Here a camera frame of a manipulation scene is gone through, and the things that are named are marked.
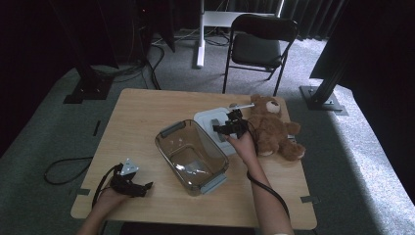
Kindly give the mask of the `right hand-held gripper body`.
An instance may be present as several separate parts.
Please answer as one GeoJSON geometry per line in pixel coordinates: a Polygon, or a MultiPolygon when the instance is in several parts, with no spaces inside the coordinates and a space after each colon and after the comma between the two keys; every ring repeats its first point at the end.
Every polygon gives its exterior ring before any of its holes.
{"type": "Polygon", "coordinates": [[[234,109],[229,109],[229,111],[228,117],[231,122],[232,131],[240,139],[249,130],[249,122],[243,119],[242,110],[239,105],[234,109]]]}

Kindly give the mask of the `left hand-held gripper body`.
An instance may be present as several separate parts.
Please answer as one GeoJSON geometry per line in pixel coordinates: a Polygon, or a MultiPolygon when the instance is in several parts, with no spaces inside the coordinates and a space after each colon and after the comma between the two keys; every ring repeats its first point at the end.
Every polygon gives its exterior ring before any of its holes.
{"type": "Polygon", "coordinates": [[[124,164],[116,165],[110,186],[119,194],[137,196],[139,190],[137,185],[132,182],[132,179],[138,169],[139,167],[131,159],[127,159],[124,164]]]}

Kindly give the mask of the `white box lid grey handle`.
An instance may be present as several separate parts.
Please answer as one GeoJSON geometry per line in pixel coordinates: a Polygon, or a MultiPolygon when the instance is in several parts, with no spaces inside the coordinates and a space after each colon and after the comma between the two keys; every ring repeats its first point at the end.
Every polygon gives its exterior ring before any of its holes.
{"type": "Polygon", "coordinates": [[[213,130],[214,125],[224,125],[225,121],[229,119],[230,111],[226,108],[216,108],[194,115],[194,121],[197,122],[214,143],[222,150],[226,156],[231,156],[236,153],[232,145],[219,133],[213,130]]]}

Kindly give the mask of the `brown teddy bear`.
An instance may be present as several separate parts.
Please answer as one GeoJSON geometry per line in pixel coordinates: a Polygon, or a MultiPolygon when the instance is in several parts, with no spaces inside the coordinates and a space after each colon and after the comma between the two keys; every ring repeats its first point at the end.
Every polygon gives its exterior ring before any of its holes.
{"type": "Polygon", "coordinates": [[[251,96],[251,115],[248,122],[254,133],[254,142],[261,156],[278,153],[287,161],[300,160],[305,148],[290,139],[300,133],[300,125],[296,122],[282,121],[282,107],[273,97],[258,94],[251,96]]]}

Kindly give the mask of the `clear plastic storage box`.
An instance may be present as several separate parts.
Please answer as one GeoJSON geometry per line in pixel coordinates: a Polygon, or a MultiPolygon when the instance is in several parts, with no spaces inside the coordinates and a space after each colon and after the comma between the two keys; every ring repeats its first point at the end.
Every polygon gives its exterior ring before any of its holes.
{"type": "Polygon", "coordinates": [[[155,143],[190,196],[208,194],[227,180],[227,156],[194,120],[165,127],[155,143]]]}

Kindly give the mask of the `person's right hand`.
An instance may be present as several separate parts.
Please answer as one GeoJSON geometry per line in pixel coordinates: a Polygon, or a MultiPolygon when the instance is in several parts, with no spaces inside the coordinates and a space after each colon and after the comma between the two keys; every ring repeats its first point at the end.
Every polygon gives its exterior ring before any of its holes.
{"type": "Polygon", "coordinates": [[[258,164],[254,141],[248,132],[244,133],[240,138],[234,138],[226,135],[225,139],[233,146],[238,156],[242,159],[246,166],[254,166],[258,164]]]}

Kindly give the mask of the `person's left hand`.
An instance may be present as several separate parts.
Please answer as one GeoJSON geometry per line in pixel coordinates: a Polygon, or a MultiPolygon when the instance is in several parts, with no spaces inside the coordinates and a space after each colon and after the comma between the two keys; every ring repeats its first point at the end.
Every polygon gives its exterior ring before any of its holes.
{"type": "Polygon", "coordinates": [[[113,188],[104,189],[91,212],[100,216],[107,215],[127,199],[127,195],[119,194],[113,188]]]}

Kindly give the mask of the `person's dark clothing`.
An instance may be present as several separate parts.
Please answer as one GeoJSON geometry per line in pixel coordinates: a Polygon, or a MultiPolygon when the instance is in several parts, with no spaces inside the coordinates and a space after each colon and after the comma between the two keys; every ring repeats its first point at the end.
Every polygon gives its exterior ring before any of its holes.
{"type": "Polygon", "coordinates": [[[125,222],[119,235],[255,235],[253,228],[125,222]]]}

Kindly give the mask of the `black folding chair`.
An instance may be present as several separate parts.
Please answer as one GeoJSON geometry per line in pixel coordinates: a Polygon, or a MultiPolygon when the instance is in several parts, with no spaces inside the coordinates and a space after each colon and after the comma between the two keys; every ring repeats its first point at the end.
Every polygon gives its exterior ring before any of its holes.
{"type": "Polygon", "coordinates": [[[276,95],[288,54],[299,34],[291,19],[243,14],[231,24],[222,92],[226,91],[229,69],[268,72],[270,80],[279,71],[276,95]]]}

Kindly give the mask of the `black metal stand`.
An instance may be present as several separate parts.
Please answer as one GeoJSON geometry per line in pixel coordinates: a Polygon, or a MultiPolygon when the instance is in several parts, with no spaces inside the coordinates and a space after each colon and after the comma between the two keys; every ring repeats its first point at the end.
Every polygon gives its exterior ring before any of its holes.
{"type": "Polygon", "coordinates": [[[58,0],[48,0],[57,17],[68,45],[68,53],[78,72],[79,81],[73,91],[66,96],[65,104],[81,104],[84,100],[106,100],[111,90],[114,77],[104,78],[90,66],[75,31],[71,28],[69,18],[59,6],[58,0]]]}
{"type": "Polygon", "coordinates": [[[300,93],[307,107],[312,111],[333,112],[337,116],[347,116],[347,110],[341,105],[334,94],[336,85],[341,80],[346,69],[345,63],[340,63],[330,78],[326,78],[319,86],[305,85],[300,87],[300,93]]]}

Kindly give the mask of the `dark curtain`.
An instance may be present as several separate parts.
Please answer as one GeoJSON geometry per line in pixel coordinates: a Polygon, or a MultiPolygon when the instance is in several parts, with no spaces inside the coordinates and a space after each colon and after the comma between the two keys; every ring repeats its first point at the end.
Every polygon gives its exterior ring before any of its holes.
{"type": "Polygon", "coordinates": [[[311,75],[352,91],[415,204],[415,0],[348,0],[311,75]]]}

